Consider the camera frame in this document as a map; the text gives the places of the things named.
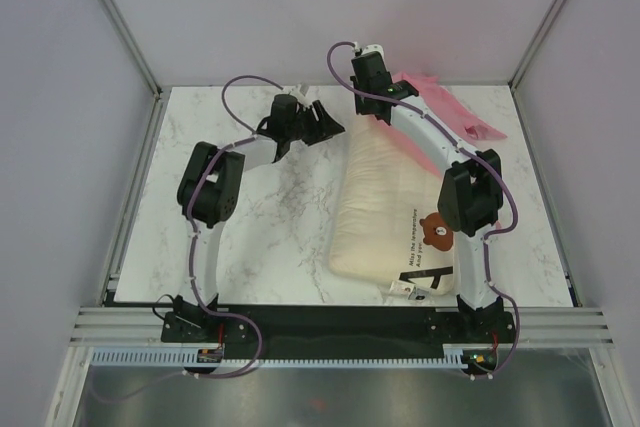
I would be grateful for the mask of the pink satin pillowcase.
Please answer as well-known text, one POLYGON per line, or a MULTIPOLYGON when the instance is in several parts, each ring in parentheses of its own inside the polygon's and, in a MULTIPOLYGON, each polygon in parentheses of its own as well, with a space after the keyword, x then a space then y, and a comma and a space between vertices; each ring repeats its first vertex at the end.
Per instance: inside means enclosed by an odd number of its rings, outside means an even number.
MULTIPOLYGON (((437 76, 400 71, 394 74, 392 79, 394 82, 404 80, 411 84, 433 113, 457 136, 470 144, 476 145, 480 141, 501 141, 507 138, 506 134, 481 120, 461 104, 453 94, 440 86, 437 76)), ((422 169, 437 177, 442 176, 431 158, 424 154, 407 135, 384 123, 379 124, 379 130, 385 133, 396 148, 408 155, 422 169)))

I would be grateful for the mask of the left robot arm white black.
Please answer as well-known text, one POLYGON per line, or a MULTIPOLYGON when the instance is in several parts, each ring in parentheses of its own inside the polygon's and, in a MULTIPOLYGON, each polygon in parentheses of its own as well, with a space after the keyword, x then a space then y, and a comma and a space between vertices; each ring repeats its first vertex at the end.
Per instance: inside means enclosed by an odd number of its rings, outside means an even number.
POLYGON ((305 106, 292 94, 274 97, 270 114, 249 137, 216 146, 197 143, 177 190, 181 214, 191 227, 185 300, 198 307, 184 319, 184 330, 197 341, 213 338, 218 316, 210 311, 218 298, 217 262, 225 224, 240 197, 243 175, 280 161, 294 142, 312 146, 345 132, 318 100, 305 106))

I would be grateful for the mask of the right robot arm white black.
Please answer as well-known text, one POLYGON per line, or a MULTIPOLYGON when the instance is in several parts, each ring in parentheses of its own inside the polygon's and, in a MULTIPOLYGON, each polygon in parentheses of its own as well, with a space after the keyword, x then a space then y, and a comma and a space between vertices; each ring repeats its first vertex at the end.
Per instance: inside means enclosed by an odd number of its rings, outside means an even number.
POLYGON ((394 82, 381 46, 356 47, 351 65, 347 86, 355 94, 356 113, 372 115, 408 137, 442 174, 437 210, 453 232, 459 303, 469 308, 457 316, 457 329, 466 340, 480 341, 494 326, 486 309, 503 296, 492 283, 488 260, 488 240, 499 233, 499 211, 513 200, 501 159, 492 149, 476 151, 456 135, 410 83, 394 82))

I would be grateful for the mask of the cream pillow with bear print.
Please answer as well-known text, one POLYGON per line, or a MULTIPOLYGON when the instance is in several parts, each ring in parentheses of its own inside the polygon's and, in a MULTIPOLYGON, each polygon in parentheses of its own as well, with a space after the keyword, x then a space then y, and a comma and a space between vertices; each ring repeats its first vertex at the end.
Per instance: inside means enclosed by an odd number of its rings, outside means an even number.
POLYGON ((330 270, 422 300, 455 286, 453 233, 437 211, 442 176, 409 138, 357 118, 329 253, 330 270))

